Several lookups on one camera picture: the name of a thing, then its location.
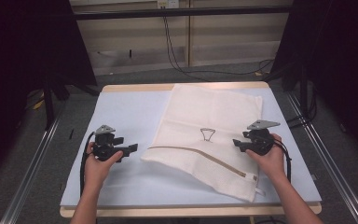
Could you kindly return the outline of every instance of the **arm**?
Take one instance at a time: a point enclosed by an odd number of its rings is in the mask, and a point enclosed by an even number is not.
[[[91,153],[93,143],[89,143],[87,152]],[[95,223],[97,217],[97,202],[103,182],[109,174],[109,169],[123,156],[123,152],[115,153],[107,161],[98,161],[92,154],[86,160],[85,186],[80,201],[76,207],[71,224]]]
[[[273,136],[281,141],[277,134],[273,134]],[[252,150],[246,150],[246,153],[258,163],[260,169],[271,180],[281,199],[289,223],[322,223],[286,178],[283,168],[283,152],[279,147],[272,147],[271,151],[265,156],[259,156]]]

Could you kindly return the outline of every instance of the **wire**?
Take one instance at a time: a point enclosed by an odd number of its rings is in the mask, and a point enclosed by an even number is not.
[[[306,117],[304,115],[299,115],[292,119],[288,119],[286,121],[287,123],[293,122],[298,119],[303,119],[303,120],[301,120],[300,123],[290,126],[289,129],[294,129],[294,128],[306,125],[308,123],[311,123],[315,119],[315,117],[317,115],[317,110],[318,110],[318,106],[316,103],[316,95],[317,95],[317,90],[316,90],[315,86],[312,86],[312,98],[310,99],[310,108],[308,109],[308,116]]]
[[[87,153],[87,148],[89,146],[90,139],[91,139],[91,137],[93,135],[94,135],[94,132],[92,132],[89,135],[89,137],[87,138],[86,145],[84,146],[83,156],[81,158],[81,163],[80,163],[80,196],[83,194],[83,189],[84,189],[84,172],[85,172],[85,167],[86,167],[86,159],[90,155],[89,153]]]
[[[284,157],[286,158],[286,176],[287,179],[289,180],[289,182],[291,182],[292,179],[292,163],[291,163],[291,158],[289,156],[289,151],[287,150],[287,147],[284,145],[283,142],[275,139],[274,140],[274,145],[279,147],[283,153],[284,153]]]
[[[258,221],[255,224],[264,224],[264,223],[272,223],[272,224],[286,224],[284,221],[280,221],[277,219],[274,219],[273,217],[269,217],[269,220],[262,220],[262,221]]]
[[[183,69],[179,66],[177,60],[176,60],[176,56],[175,56],[175,53],[173,52],[173,47],[172,47],[172,41],[171,41],[171,35],[170,35],[170,28],[168,27],[168,22],[167,22],[167,18],[166,17],[163,17],[163,20],[164,20],[164,26],[165,26],[165,38],[166,38],[166,42],[167,42],[167,51],[168,51],[168,59],[170,60],[170,64],[171,66],[178,72],[184,74],[185,76],[187,77],[193,77],[191,75],[189,75],[187,72],[183,71]],[[174,61],[175,61],[175,64],[177,67],[175,67],[172,63],[172,60],[171,60],[171,54],[170,54],[170,46],[171,46],[171,52],[172,52],[172,56],[174,58]],[[193,77],[193,78],[196,78],[198,80],[201,80],[201,81],[206,81],[206,82],[210,82],[210,80],[207,80],[207,79],[204,79],[204,78],[200,78],[200,77]]]
[[[234,75],[234,76],[251,75],[251,74],[254,74],[256,72],[260,72],[260,71],[262,72],[262,70],[264,68],[266,68],[270,63],[272,63],[274,61],[273,59],[263,60],[263,61],[259,62],[259,66],[258,66],[257,70],[250,71],[250,72],[245,72],[245,73],[231,73],[231,72],[210,71],[210,70],[185,71],[185,70],[183,70],[182,67],[179,66],[178,62],[176,61],[176,57],[175,57],[175,54],[173,52],[171,35],[170,35],[170,28],[168,26],[167,18],[163,17],[163,20],[164,20],[165,35],[166,35],[166,41],[167,41],[168,58],[170,60],[170,64],[176,71],[181,72],[181,73],[185,74],[188,77],[193,77],[193,76],[189,75],[191,73],[217,73],[217,74],[226,74],[226,75]],[[174,62],[176,64],[176,67],[173,65],[173,62],[172,62],[172,59],[171,59],[171,54],[170,54],[170,49],[171,49],[172,56],[173,56]],[[199,79],[199,80],[202,80],[202,81],[210,82],[210,80],[206,80],[206,79],[203,79],[203,78],[200,78],[200,77],[193,77],[193,78],[196,78],[196,79]]]

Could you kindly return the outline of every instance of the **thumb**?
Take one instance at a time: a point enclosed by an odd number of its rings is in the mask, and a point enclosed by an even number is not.
[[[118,160],[121,159],[121,157],[123,157],[123,151],[118,151],[115,154],[113,154],[113,156],[111,156],[107,161],[108,164],[113,165],[113,163],[117,162]]]
[[[92,147],[94,146],[94,142],[89,142],[89,144],[87,145],[87,149],[86,152],[88,154],[90,154],[92,152]]]

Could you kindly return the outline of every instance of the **wrist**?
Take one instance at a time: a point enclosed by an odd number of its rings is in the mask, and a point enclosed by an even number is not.
[[[89,192],[92,194],[99,194],[102,186],[103,186],[102,184],[88,183],[86,181],[85,186],[84,186],[84,192]]]
[[[277,173],[277,174],[268,175],[268,178],[272,181],[273,184],[278,184],[283,181],[289,182],[285,173]]]

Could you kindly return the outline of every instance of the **white cloth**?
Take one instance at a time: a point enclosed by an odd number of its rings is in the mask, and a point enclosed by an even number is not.
[[[261,109],[260,96],[176,84],[142,160],[182,170],[220,193],[252,202],[258,166],[232,139],[244,140],[241,133],[261,119]],[[214,133],[202,132],[205,128]]]

